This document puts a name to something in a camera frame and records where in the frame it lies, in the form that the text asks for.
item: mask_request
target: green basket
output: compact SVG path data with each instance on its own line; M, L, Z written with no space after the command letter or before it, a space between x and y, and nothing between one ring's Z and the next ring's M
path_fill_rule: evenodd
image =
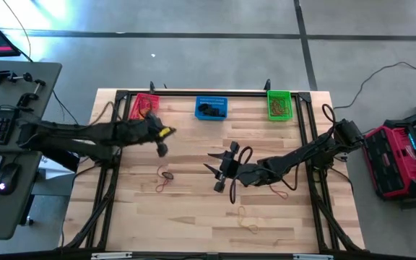
M292 97L289 91L267 92L267 110L270 121L286 121L293 118Z

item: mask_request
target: concrete floor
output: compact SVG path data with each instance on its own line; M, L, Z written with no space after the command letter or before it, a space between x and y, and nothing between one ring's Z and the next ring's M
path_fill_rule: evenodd
M27 29L137 33L296 34L293 0L7 0ZM416 35L416 0L300 0L305 27L314 35ZM0 27L18 28L0 2ZM28 50L20 32L9 37ZM31 37L35 61L64 65L56 92L80 123L87 123L100 87L260 89L267 78L276 90L309 90L300 40L56 38ZM416 41L310 40L318 90L333 105L350 103L360 83L382 66L407 61L416 66ZM355 104L337 110L361 131L415 111L416 71L403 66L372 78ZM51 101L46 120L61 121ZM416 209L401 211L373 192L361 152L347 164L366 248L382 254L416 256ZM55 248L67 198L40 196L30 215L0 241L0 253Z

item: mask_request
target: red basket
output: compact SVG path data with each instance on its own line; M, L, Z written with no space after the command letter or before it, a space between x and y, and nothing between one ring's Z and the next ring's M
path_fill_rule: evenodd
M130 119L144 119L143 116L145 116L148 111L152 110L153 113L156 113L158 110L159 104L160 104L159 96L149 95L149 94L144 94L144 93L137 93L136 100L134 101L134 104L133 104L133 108L131 109L131 112L129 113L129 118Z

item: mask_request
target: wooden table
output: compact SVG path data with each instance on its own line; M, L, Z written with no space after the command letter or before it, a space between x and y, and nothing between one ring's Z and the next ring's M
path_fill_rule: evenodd
M113 101L115 89L99 89L92 109L91 121L108 101ZM330 122L321 106L331 105L328 92L311 92L313 110L319 134ZM221 153L235 140L254 149L251 161L263 157L285 155L301 146L298 120L272 122L267 118L267 102L262 97L229 97L228 118L225 121L199 121L194 117L195 97L160 97L158 116L166 126L177 132L165 142L169 153L159 158L155 144L136 145L123 150L118 188L108 235L108 251L179 251L179 252L270 252L316 253L316 231L305 167L298 174L298 190L290 191L283 183L272 186L286 191L284 200L272 193L268 186L244 188L237 185L237 202L229 202L226 182L223 194L213 191L213 174L203 163L215 168L220 161L209 157ZM308 117L304 104L305 124ZM101 121L109 121L109 107ZM307 129L308 141L311 131ZM88 168L92 162L81 165ZM155 187L163 182L157 168L164 165L174 180L164 192ZM346 166L335 161L337 170L347 174ZM81 229L91 214L100 169L78 177L74 183L64 232L66 243ZM294 183L294 174L285 180ZM363 248L358 214L349 183L329 171L327 183L334 216L356 245ZM238 208L244 206L244 225L257 225L259 231L238 225ZM326 242L330 245L328 225L322 222ZM96 230L100 237L101 221Z

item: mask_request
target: gray desk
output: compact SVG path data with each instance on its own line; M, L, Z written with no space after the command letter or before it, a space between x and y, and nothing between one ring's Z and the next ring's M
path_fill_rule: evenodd
M41 117L44 114L60 74L61 65L54 63L0 61L0 70L12 70L20 76L25 72L29 72L34 79L39 78L46 82L44 89L38 90L40 99L29 104L34 109L33 113ZM33 92L34 89L35 84L23 80L19 80L16 84L4 82L0 85L0 105L16 105L22 94ZM21 112L20 117L29 118L33 116ZM8 145L0 145L0 155L4 156L3 166L11 163L15 156L22 151L15 143L19 133L20 130L16 127ZM0 195L0 239L9 239L14 235L15 228L21 220L30 197L40 159L40 152L24 152L17 158L17 163L22 166L17 187L14 193L8 196Z

